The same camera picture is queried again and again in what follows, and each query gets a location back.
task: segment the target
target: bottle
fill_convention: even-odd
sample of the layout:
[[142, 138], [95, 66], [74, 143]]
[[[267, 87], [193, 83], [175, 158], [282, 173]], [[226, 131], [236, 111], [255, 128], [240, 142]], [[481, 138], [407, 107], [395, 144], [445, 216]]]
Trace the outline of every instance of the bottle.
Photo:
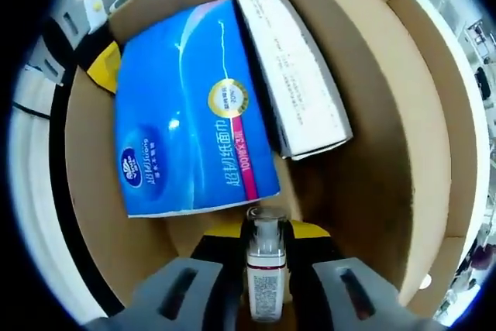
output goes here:
[[247, 213], [251, 237], [246, 252], [250, 312], [257, 322], [281, 318], [284, 297], [284, 210], [252, 207]]

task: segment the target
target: tissue package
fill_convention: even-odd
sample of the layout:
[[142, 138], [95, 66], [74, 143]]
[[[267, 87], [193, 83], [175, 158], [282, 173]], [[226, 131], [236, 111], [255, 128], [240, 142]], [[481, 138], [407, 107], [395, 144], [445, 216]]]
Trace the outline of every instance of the tissue package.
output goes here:
[[279, 192], [233, 0], [134, 37], [118, 83], [117, 164], [129, 216], [208, 212]]

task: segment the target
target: red stripe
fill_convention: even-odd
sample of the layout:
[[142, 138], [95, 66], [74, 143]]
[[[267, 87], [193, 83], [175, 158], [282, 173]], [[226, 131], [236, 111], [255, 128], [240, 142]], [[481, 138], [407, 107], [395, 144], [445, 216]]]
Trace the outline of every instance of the red stripe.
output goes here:
[[248, 146], [246, 145], [246, 137], [243, 131], [243, 122], [241, 116], [231, 119], [232, 132], [234, 134], [234, 147], [236, 148], [236, 156], [238, 158], [239, 169], [241, 170], [241, 178], [245, 187], [246, 199], [258, 199], [257, 183], [255, 182], [255, 174], [251, 165], [250, 155], [248, 154]]
[[286, 267], [286, 264], [279, 265], [278, 267], [258, 267], [256, 265], [252, 265], [252, 264], [246, 264], [246, 265], [250, 269], [259, 269], [261, 271], [275, 271], [277, 269], [283, 269]]

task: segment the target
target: white cardboard box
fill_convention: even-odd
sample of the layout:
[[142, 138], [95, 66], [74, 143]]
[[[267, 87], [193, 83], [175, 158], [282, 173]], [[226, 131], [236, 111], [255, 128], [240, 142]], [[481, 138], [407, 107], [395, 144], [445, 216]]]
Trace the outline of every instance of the white cardboard box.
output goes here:
[[237, 0], [277, 119], [283, 157], [299, 160], [353, 137], [336, 83], [289, 0]]

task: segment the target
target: blue tissue package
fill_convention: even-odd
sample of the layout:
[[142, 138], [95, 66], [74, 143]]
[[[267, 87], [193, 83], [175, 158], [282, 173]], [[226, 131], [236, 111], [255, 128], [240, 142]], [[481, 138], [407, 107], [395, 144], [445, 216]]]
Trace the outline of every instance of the blue tissue package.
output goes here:
[[115, 131], [129, 216], [208, 212], [280, 191], [234, 7], [199, 5], [126, 44]]

